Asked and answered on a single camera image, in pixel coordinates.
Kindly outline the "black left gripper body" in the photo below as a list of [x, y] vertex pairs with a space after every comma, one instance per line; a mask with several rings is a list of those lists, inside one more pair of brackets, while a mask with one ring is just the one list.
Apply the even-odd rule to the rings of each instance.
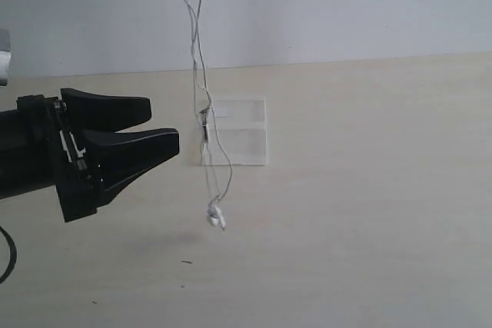
[[97, 213], [97, 182], [65, 112], [60, 100], [38, 94], [1, 113], [1, 199], [54, 186], [71, 222]]

